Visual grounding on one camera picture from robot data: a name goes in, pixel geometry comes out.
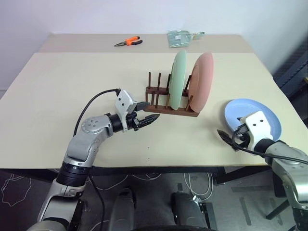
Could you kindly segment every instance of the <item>power cord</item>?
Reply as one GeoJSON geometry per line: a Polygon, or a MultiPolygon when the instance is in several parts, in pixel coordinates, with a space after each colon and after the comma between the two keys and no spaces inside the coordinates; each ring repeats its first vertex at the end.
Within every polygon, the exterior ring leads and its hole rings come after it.
{"type": "Polygon", "coordinates": [[[296,225],[292,226],[288,231],[294,231],[296,230],[296,225]]]}
{"type": "Polygon", "coordinates": [[[95,182],[94,182],[93,179],[92,179],[91,174],[89,174],[89,179],[90,179],[90,181],[91,181],[91,183],[92,183],[92,185],[93,185],[93,188],[94,188],[94,190],[96,191],[96,193],[97,193],[97,195],[98,195],[98,197],[100,198],[100,201],[101,201],[101,203],[102,203],[102,219],[101,219],[100,231],[103,231],[103,223],[104,223],[104,216],[105,216],[105,203],[104,203],[104,200],[103,200],[102,195],[101,195],[100,192],[98,191],[98,188],[97,188],[95,182]]]}
{"type": "Polygon", "coordinates": [[[255,151],[248,150],[246,148],[242,148],[240,145],[238,145],[235,142],[235,136],[236,136],[236,134],[234,132],[232,134],[232,143],[233,143],[233,145],[236,148],[238,148],[238,149],[240,149],[240,150],[242,150],[244,152],[255,154],[255,155],[259,155],[261,157],[270,157],[270,158],[277,158],[277,159],[283,159],[283,160],[290,160],[290,161],[295,161],[295,162],[299,162],[299,163],[308,165],[308,161],[306,161],[306,160],[301,160],[301,159],[297,159],[297,158],[287,157],[287,156],[283,156],[283,155],[273,155],[273,154],[260,153],[260,152],[255,152],[255,151]]]}
{"type": "Polygon", "coordinates": [[[101,191],[107,191],[107,190],[110,190],[110,189],[112,189],[112,188],[114,188],[114,187],[118,186],[119,184],[123,183],[123,182],[127,179],[127,177],[128,177],[128,175],[126,175],[126,176],[124,177],[124,179],[123,179],[123,180],[121,180],[119,183],[116,183],[115,185],[110,186],[110,187],[108,187],[108,188],[106,188],[106,189],[102,189],[102,188],[100,188],[100,187],[97,187],[97,189],[98,189],[98,190],[101,190],[101,191]]]}
{"type": "Polygon", "coordinates": [[[81,121],[81,119],[82,119],[84,113],[86,112],[87,108],[90,106],[90,104],[91,104],[97,97],[99,97],[99,96],[101,96],[101,95],[103,95],[103,94],[105,94],[105,93],[113,92],[113,91],[115,91],[117,94],[119,94],[120,89],[104,90],[104,91],[102,91],[101,93],[98,93],[97,95],[95,95],[95,96],[87,103],[87,105],[86,105],[85,108],[82,110],[82,112],[81,112],[81,114],[80,114],[80,116],[79,116],[79,118],[78,118],[78,120],[77,120],[77,122],[76,122],[75,129],[74,129],[74,135],[73,135],[73,136],[75,136],[75,135],[77,134],[77,130],[78,130],[79,123],[80,123],[80,121],[81,121]]]}
{"type": "Polygon", "coordinates": [[[101,224],[101,223],[102,223],[101,221],[98,222],[96,225],[93,226],[92,229],[90,229],[90,231],[93,231],[93,230],[96,228],[96,226],[98,226],[98,225],[101,224]]]}
{"type": "MultiPolygon", "coordinates": [[[[75,136],[75,135],[77,134],[77,130],[78,130],[78,127],[79,127],[79,123],[80,123],[80,121],[81,121],[81,119],[82,119],[84,113],[86,112],[87,108],[90,106],[90,104],[91,104],[97,97],[99,97],[99,96],[101,96],[101,95],[103,95],[103,94],[105,94],[105,93],[109,93],[109,92],[113,92],[113,91],[116,92],[117,95],[118,95],[118,94],[120,93],[121,90],[120,90],[120,89],[110,89],[110,90],[102,91],[102,92],[98,93],[97,95],[95,95],[95,96],[87,103],[87,105],[85,106],[85,108],[84,108],[84,109],[82,110],[82,112],[80,113],[80,116],[79,116],[79,118],[78,118],[78,120],[77,120],[77,122],[76,122],[73,136],[75,136]]],[[[89,174],[89,180],[91,181],[91,183],[92,183],[92,185],[93,185],[93,187],[94,187],[94,189],[95,189],[95,191],[96,191],[97,195],[99,196],[100,201],[101,201],[101,203],[102,203],[103,212],[102,212],[102,220],[101,220],[101,226],[100,226],[100,230],[102,231],[102,230],[103,230],[103,223],[104,223],[104,216],[105,216],[105,203],[104,203],[104,200],[103,200],[103,198],[102,198],[100,192],[98,191],[98,188],[97,188],[97,186],[96,186],[95,182],[93,181],[92,176],[91,176],[90,174],[89,174]]]]}
{"type": "Polygon", "coordinates": [[[137,179],[140,179],[140,180],[144,180],[144,181],[155,180],[155,179],[159,178],[162,174],[159,174],[157,177],[149,177],[147,174],[145,174],[145,175],[148,177],[148,179],[144,179],[144,178],[141,178],[141,177],[137,177],[136,175],[133,175],[133,174],[132,174],[132,176],[133,176],[134,178],[137,178],[137,179]]]}
{"type": "Polygon", "coordinates": [[[23,176],[15,177],[14,174],[11,174],[11,176],[10,176],[8,179],[6,179],[6,180],[4,181],[4,185],[1,187],[1,193],[2,193],[2,201],[1,201],[1,202],[2,202],[2,203],[8,204],[9,207],[14,207],[16,204],[18,204],[18,203],[20,203],[20,202],[22,202],[22,201],[24,201],[24,200],[26,199],[27,194],[28,194],[28,192],[30,191],[30,189],[31,189],[31,187],[32,187],[31,178],[29,178],[29,182],[30,182],[29,188],[27,189],[27,191],[26,191],[24,197],[23,197],[21,200],[15,202],[14,204],[11,204],[10,202],[4,201],[4,191],[5,191],[6,187],[8,186],[8,184],[9,184],[11,181],[18,181],[18,180],[21,180],[21,179],[23,179],[23,178],[25,178],[25,177],[23,177],[23,176]]]}
{"type": "Polygon", "coordinates": [[[187,188],[189,188],[189,190],[191,191],[192,195],[194,196],[205,196],[208,194],[208,192],[210,191],[210,194],[209,196],[207,196],[206,198],[204,199],[201,199],[201,201],[205,201],[207,200],[208,198],[211,197],[211,195],[213,194],[213,176],[211,173],[207,173],[207,178],[208,178],[208,187],[207,187],[207,191],[205,193],[196,193],[193,188],[192,188],[192,183],[191,183],[191,176],[190,176],[190,173],[188,173],[188,182],[186,180],[186,175],[184,173],[184,181],[185,181],[185,184],[187,186],[187,188]]]}

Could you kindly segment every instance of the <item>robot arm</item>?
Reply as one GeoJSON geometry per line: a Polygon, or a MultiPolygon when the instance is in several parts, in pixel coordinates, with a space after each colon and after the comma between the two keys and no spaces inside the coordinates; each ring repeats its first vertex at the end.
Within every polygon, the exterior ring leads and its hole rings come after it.
{"type": "Polygon", "coordinates": [[[221,138],[234,150],[254,151],[265,156],[265,161],[273,172],[282,180],[284,190],[293,209],[296,228],[299,231],[308,230],[308,165],[292,160],[275,158],[275,156],[291,157],[308,161],[308,156],[301,150],[289,147],[282,141],[273,141],[270,125],[262,111],[239,118],[240,125],[234,132],[243,141],[236,144],[225,132],[218,130],[221,138]]]}
{"type": "Polygon", "coordinates": [[[92,168],[100,145],[114,132],[126,132],[147,126],[159,115],[149,115],[143,120],[136,118],[136,111],[143,110],[149,103],[137,103],[125,90],[121,90],[115,103],[116,114],[90,117],[81,124],[79,132],[71,139],[59,174],[53,180],[38,216],[38,223],[28,231],[74,230],[72,221],[81,216],[82,201],[79,197],[92,168]]]}

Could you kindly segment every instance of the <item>white wall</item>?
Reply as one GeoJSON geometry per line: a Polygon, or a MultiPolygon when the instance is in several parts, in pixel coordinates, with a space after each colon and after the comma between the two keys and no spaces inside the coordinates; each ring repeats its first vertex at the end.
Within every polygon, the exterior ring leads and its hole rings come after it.
{"type": "Polygon", "coordinates": [[[241,34],[274,72],[307,34],[308,0],[0,0],[0,89],[53,33],[241,34]]]}

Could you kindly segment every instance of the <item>wooden peg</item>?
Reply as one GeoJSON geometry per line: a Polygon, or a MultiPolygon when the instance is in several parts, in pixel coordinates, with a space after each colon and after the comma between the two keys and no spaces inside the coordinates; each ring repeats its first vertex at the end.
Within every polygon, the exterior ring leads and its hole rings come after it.
{"type": "Polygon", "coordinates": [[[185,86],[185,91],[187,91],[188,84],[189,84],[189,82],[191,81],[191,78],[192,78],[192,75],[189,75],[188,80],[187,80],[187,83],[186,83],[186,86],[185,86]]]}
{"type": "Polygon", "coordinates": [[[158,97],[159,97],[159,94],[156,95],[156,103],[155,103],[155,108],[158,107],[158,97]]]}
{"type": "Polygon", "coordinates": [[[186,106],[186,108],[185,108],[185,111],[188,111],[188,110],[189,110],[189,105],[191,104],[192,100],[193,100],[193,96],[191,96],[191,97],[189,98],[188,104],[187,104],[187,106],[186,106]]]}
{"type": "Polygon", "coordinates": [[[152,98],[151,98],[151,104],[154,104],[154,96],[155,96],[155,93],[153,92],[152,93],[152,98]]]}
{"type": "Polygon", "coordinates": [[[151,72],[149,72],[149,89],[151,89],[151,72]]]}
{"type": "Polygon", "coordinates": [[[166,109],[168,108],[168,105],[169,105],[169,99],[170,99],[170,94],[168,94],[167,96],[166,105],[165,105],[166,109]]]}
{"type": "Polygon", "coordinates": [[[160,85],[160,76],[161,76],[161,73],[158,73],[158,84],[157,84],[157,90],[159,90],[159,85],[160,85]]]}
{"type": "Polygon", "coordinates": [[[170,79],[171,79],[171,74],[169,74],[169,76],[168,76],[168,82],[167,82],[166,92],[169,92],[169,83],[170,83],[170,79]]]}

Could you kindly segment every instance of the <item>table top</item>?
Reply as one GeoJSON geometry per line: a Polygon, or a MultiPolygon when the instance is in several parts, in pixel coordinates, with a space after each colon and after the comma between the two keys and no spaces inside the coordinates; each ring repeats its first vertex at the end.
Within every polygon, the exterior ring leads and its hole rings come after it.
{"type": "MultiPolygon", "coordinates": [[[[201,53],[188,53],[186,79],[201,53]]],[[[0,168],[57,168],[76,120],[96,93],[120,87],[145,100],[148,72],[167,84],[175,53],[36,53],[0,100],[0,168]]],[[[281,140],[308,153],[308,130],[253,53],[214,53],[209,99],[198,117],[161,114],[139,131],[118,132],[100,147],[99,167],[264,165],[234,152],[216,129],[228,131],[225,105],[250,98],[269,107],[282,124],[281,140]]],[[[116,96],[93,102],[83,119],[114,113],[116,96]]],[[[166,98],[160,97],[160,104],[166,98]]],[[[139,118],[148,115],[139,112],[139,118]]]]}
{"type": "Polygon", "coordinates": [[[177,53],[182,49],[189,53],[254,53],[240,35],[205,35],[199,40],[193,40],[189,47],[170,48],[167,34],[50,34],[39,52],[177,53]],[[140,36],[143,43],[138,46],[114,47],[133,36],[140,36]]]}

